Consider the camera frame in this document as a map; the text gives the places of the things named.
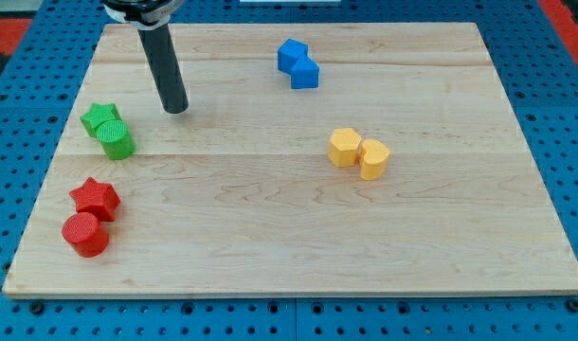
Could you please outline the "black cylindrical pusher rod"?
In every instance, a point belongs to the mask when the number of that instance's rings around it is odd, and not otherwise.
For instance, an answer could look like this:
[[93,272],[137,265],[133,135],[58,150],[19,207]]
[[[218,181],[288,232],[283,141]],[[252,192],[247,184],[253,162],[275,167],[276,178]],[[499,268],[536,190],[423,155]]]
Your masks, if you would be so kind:
[[169,25],[138,32],[163,109],[181,114],[189,109],[188,93],[182,79]]

